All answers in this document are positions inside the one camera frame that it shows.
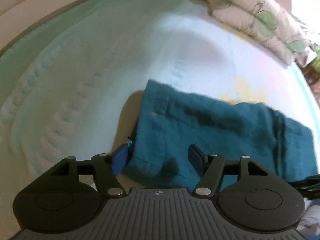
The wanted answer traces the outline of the leaf print folded quilt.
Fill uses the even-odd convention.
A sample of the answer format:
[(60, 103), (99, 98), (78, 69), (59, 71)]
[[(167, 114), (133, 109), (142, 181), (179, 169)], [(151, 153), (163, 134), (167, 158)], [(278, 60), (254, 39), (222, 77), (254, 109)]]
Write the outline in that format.
[(286, 65), (307, 57), (309, 41), (275, 0), (207, 0), (211, 15), (268, 48)]

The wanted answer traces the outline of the cluttered wooden side table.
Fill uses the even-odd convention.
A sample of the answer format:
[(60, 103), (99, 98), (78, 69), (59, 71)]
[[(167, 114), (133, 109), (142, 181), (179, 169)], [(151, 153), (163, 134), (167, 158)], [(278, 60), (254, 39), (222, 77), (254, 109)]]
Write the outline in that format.
[(311, 45), (303, 52), (295, 52), (293, 55), (308, 85), (315, 85), (319, 81), (319, 45)]

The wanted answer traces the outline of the teal pants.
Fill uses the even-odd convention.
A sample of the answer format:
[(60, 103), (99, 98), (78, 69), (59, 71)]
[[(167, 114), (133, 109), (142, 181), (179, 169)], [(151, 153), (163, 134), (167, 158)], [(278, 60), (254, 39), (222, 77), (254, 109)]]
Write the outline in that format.
[(123, 173), (153, 188), (193, 190), (199, 176), (188, 160), (188, 147), (229, 160), (244, 155), (285, 181), (317, 174), (309, 128), (263, 103), (238, 103), (181, 93), (149, 81), (143, 93), (133, 155)]

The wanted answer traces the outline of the pale patterned bed sheet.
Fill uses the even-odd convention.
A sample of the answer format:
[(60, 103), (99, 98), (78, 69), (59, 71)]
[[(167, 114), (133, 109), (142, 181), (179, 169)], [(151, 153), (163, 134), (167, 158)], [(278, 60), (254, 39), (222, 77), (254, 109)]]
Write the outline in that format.
[(299, 68), (221, 25), (201, 0), (86, 0), (1, 55), (1, 174), (35, 177), (65, 155), (107, 152), (149, 79), (229, 103), (262, 102), (313, 132)]

